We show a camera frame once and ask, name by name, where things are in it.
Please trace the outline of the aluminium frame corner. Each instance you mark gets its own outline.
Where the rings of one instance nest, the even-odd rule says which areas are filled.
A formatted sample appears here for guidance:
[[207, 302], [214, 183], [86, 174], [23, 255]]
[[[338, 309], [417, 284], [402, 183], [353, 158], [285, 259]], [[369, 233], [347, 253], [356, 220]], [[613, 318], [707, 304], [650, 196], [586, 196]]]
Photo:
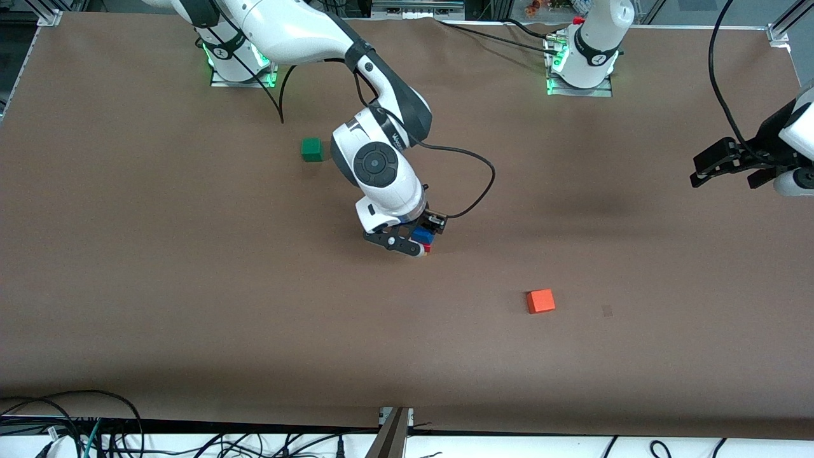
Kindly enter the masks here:
[[794, 0], [776, 20], [768, 24], [767, 35], [770, 45], [785, 46], [789, 41], [790, 30], [811, 12], [814, 12], [814, 0]]
[[37, 15], [37, 26], [53, 27], [65, 10], [61, 0], [22, 0]]

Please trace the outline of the orange cube block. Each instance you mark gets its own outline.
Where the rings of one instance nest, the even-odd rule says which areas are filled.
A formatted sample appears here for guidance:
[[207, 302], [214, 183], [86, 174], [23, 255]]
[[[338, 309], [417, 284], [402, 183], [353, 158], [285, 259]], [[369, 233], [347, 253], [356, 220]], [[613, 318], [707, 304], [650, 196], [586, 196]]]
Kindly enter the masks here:
[[556, 309], [555, 298], [551, 289], [538, 289], [529, 291], [525, 295], [527, 312], [530, 315], [539, 315]]

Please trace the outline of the grey metal post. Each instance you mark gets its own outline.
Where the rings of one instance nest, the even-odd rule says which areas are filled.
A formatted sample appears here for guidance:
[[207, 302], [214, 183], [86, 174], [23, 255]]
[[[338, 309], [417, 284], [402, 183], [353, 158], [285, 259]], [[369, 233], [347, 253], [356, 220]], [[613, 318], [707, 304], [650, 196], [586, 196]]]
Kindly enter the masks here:
[[364, 458], [404, 458], [405, 442], [414, 425], [412, 408], [379, 408], [379, 430]]

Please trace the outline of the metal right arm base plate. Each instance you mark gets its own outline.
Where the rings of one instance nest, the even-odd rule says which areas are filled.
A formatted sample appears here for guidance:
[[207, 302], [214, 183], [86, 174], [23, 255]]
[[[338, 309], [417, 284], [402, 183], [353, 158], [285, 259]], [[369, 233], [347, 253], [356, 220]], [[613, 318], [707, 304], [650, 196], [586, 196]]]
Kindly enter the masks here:
[[210, 86], [230, 88], [274, 88], [279, 65], [261, 54], [244, 36], [226, 44], [203, 42], [211, 69]]

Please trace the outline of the brown paper table cover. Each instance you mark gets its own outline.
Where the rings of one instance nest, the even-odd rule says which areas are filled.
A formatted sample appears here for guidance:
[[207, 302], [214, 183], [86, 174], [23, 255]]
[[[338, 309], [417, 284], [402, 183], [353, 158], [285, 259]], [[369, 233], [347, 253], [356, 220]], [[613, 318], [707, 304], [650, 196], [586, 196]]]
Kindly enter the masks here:
[[[354, 28], [494, 164], [421, 258], [303, 162], [361, 109], [340, 63], [213, 88], [179, 17], [40, 32], [0, 127], [0, 396], [107, 389], [148, 419], [814, 438], [814, 199], [692, 188], [729, 133], [707, 30], [634, 29], [610, 98], [431, 18]], [[529, 291], [556, 309], [527, 312]]]

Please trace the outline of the metal rack unit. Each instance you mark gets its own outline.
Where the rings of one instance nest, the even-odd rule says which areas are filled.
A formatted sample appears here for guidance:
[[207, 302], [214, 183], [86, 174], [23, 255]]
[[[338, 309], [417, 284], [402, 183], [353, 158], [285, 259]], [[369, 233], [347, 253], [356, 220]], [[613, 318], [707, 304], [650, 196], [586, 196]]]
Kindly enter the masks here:
[[431, 17], [437, 20], [465, 20], [464, 0], [370, 0], [369, 18], [404, 20]]

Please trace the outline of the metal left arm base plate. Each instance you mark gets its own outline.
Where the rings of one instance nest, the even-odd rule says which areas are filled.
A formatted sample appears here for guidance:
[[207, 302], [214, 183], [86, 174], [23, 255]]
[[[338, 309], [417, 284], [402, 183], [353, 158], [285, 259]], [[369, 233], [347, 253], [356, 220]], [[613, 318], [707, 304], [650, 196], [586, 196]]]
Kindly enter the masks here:
[[546, 55], [546, 90], [548, 95], [563, 95], [573, 97], [611, 97], [611, 73], [613, 66], [605, 71], [602, 81], [596, 86], [583, 88], [570, 84], [562, 76], [561, 70], [572, 54], [566, 44], [566, 38], [552, 38], [544, 40], [544, 50], [552, 50], [553, 54]]

